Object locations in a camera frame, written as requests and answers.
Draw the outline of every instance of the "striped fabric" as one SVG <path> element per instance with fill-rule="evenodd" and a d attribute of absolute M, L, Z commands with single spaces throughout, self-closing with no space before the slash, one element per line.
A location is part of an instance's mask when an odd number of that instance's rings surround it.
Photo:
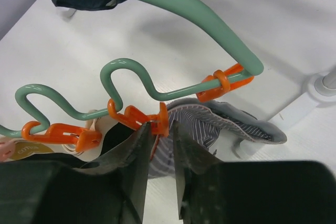
<path fill-rule="evenodd" d="M 200 104 L 178 105 L 170 109 L 168 114 L 169 136 L 157 139 L 158 145 L 150 162 L 149 178 L 175 175 L 172 129 L 174 120 L 180 122 L 190 136 L 207 150 L 218 139 L 221 129 L 229 130 L 250 141 L 271 138 L 256 126 L 246 125 L 237 119 L 230 118 L 223 111 L 215 111 L 214 113 L 210 108 Z"/>

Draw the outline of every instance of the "white table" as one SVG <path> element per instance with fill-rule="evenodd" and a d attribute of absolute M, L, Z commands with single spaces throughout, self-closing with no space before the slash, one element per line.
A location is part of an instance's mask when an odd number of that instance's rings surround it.
<path fill-rule="evenodd" d="M 265 64 L 265 72 L 248 86 L 220 98 L 267 120 L 300 93 L 306 76 L 336 64 L 335 0 L 202 0 L 210 6 Z M 76 109 L 104 108 L 108 95 L 100 69 L 117 58 L 142 63 L 161 92 L 199 83 L 233 59 L 201 29 L 165 10 L 135 0 L 112 11 L 76 12 L 61 19 L 50 0 L 37 0 L 0 41 L 0 123 L 20 129 L 32 118 L 19 108 L 15 91 L 41 83 L 60 92 Z M 112 75 L 124 104 L 145 113 L 159 103 L 129 71 Z M 52 123 L 83 125 L 44 97 L 31 101 Z M 260 159 L 315 159 L 336 170 L 336 106 L 317 108 L 288 135 L 288 143 L 266 146 Z M 232 138 L 223 132 L 218 155 L 237 160 Z M 180 223 L 174 180 L 151 180 L 144 223 Z"/>

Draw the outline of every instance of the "clothespin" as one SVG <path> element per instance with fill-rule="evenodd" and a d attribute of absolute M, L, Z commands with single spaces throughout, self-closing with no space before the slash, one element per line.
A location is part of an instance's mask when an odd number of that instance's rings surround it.
<path fill-rule="evenodd" d="M 52 124 L 44 135 L 30 135 L 30 130 L 40 125 L 39 122 L 31 121 L 26 123 L 21 131 L 22 138 L 38 143 L 46 144 L 73 144 L 76 152 L 84 152 L 99 146 L 102 134 L 73 125 L 55 123 Z"/>
<path fill-rule="evenodd" d="M 108 111 L 112 118 L 127 127 L 138 130 L 145 122 L 151 122 L 153 135 L 169 135 L 169 118 L 168 110 L 164 102 L 160 102 L 160 112 L 156 115 L 145 115 L 136 107 L 130 105 L 125 109 L 125 113 L 117 113 L 115 103 L 112 99 L 108 102 Z"/>
<path fill-rule="evenodd" d="M 228 75 L 239 73 L 243 71 L 243 69 L 244 68 L 240 64 L 235 64 L 234 66 L 230 67 L 224 72 L 221 70 L 217 70 L 214 72 L 212 76 L 207 76 L 202 82 L 218 79 L 221 82 L 222 86 L 197 93 L 196 96 L 198 100 L 200 102 L 207 102 L 216 99 L 218 97 L 221 97 L 232 90 L 238 89 L 246 84 L 249 84 L 254 79 L 254 76 L 251 76 L 242 81 L 236 81 L 234 83 L 230 83 L 227 78 Z"/>
<path fill-rule="evenodd" d="M 15 152 L 15 139 L 9 141 L 0 140 L 0 162 L 10 158 Z"/>

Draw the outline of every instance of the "yellow label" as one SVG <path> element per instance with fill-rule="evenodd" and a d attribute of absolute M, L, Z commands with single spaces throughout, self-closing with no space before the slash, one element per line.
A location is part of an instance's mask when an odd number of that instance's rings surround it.
<path fill-rule="evenodd" d="M 54 153 L 52 149 L 44 144 L 40 143 L 30 143 L 30 142 L 21 142 L 16 143 L 15 145 L 15 152 L 10 157 L 13 160 L 20 160 L 25 157 L 32 156 L 33 154 L 47 154 L 47 153 Z"/>

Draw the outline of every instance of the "orange clothespin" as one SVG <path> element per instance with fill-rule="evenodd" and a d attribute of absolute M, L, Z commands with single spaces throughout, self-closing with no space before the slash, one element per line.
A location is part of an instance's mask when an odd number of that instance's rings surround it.
<path fill-rule="evenodd" d="M 22 138 L 38 143 L 46 144 L 73 144 L 76 152 L 84 152 L 99 146 L 102 134 L 86 128 L 72 126 L 63 123 L 52 124 L 44 135 L 30 135 L 30 130 L 40 125 L 39 122 L 26 123 L 21 131 Z"/>
<path fill-rule="evenodd" d="M 214 72 L 212 76 L 207 76 L 202 82 L 218 79 L 221 82 L 222 86 L 197 93 L 196 96 L 198 100 L 200 102 L 207 102 L 216 99 L 218 97 L 221 97 L 232 90 L 238 89 L 246 84 L 249 84 L 254 79 L 254 76 L 251 76 L 242 81 L 236 81 L 234 83 L 230 83 L 227 78 L 228 75 L 241 72 L 243 71 L 243 69 L 244 68 L 240 64 L 235 64 L 234 66 L 230 67 L 224 72 L 221 70 L 217 70 Z"/>
<path fill-rule="evenodd" d="M 107 108 L 112 118 L 127 127 L 137 130 L 145 122 L 151 122 L 153 135 L 169 135 L 168 110 L 164 102 L 160 102 L 160 112 L 157 115 L 145 115 L 136 107 L 130 105 L 125 109 L 125 113 L 117 113 L 112 99 L 109 100 Z"/>

